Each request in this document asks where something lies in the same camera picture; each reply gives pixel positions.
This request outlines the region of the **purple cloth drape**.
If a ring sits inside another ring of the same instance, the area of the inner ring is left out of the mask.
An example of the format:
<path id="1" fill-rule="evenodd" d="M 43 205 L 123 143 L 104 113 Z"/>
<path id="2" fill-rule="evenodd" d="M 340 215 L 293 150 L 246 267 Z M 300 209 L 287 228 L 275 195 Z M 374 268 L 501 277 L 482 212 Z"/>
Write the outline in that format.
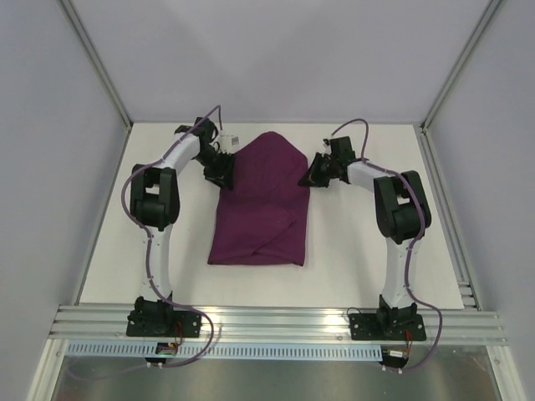
<path id="1" fill-rule="evenodd" d="M 210 265 L 303 266 L 310 190 L 307 157 L 276 132 L 236 153 L 233 189 L 220 190 Z"/>

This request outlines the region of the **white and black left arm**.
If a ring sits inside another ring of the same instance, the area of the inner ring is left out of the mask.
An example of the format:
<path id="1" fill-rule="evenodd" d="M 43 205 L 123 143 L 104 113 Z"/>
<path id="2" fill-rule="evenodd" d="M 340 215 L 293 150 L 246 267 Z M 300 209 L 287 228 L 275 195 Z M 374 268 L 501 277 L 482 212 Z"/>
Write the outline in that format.
<path id="1" fill-rule="evenodd" d="M 145 233 L 145 276 L 141 293 L 128 316 L 126 335 L 131 338 L 200 336 L 202 315 L 173 302 L 169 278 L 170 240 L 181 202 L 178 175 L 195 160 L 203 167 L 205 180 L 221 189 L 233 188 L 235 156 L 212 143 L 219 134 L 207 117 L 194 125 L 181 125 L 175 142 L 156 162 L 137 164 L 121 190 L 126 215 Z"/>

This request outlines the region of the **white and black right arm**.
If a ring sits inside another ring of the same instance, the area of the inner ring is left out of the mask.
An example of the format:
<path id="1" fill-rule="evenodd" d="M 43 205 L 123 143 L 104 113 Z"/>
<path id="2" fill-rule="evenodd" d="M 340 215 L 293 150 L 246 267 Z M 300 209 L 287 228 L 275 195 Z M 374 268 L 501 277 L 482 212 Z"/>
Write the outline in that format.
<path id="1" fill-rule="evenodd" d="M 397 338 L 411 326 L 418 326 L 417 301 L 410 289 L 410 269 L 419 241 L 431 225 L 431 212 L 420 175 L 414 170 L 398 173 L 357 157 L 351 140 L 324 140 L 327 153 L 316 153 L 308 171 L 298 182 L 302 187 L 327 188 L 340 180 L 370 191 L 374 196 L 375 219 L 386 243 L 385 285 L 374 313 L 358 328 L 373 327 L 386 338 Z"/>

